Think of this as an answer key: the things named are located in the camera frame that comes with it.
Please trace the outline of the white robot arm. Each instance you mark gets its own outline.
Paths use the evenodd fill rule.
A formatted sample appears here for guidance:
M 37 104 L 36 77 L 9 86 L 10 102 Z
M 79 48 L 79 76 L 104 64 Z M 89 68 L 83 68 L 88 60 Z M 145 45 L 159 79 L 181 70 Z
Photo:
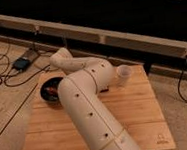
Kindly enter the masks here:
M 90 150 L 141 150 L 97 96 L 113 78 L 108 60 L 73 57 L 63 47 L 50 63 L 66 74 L 57 88 L 59 101 Z

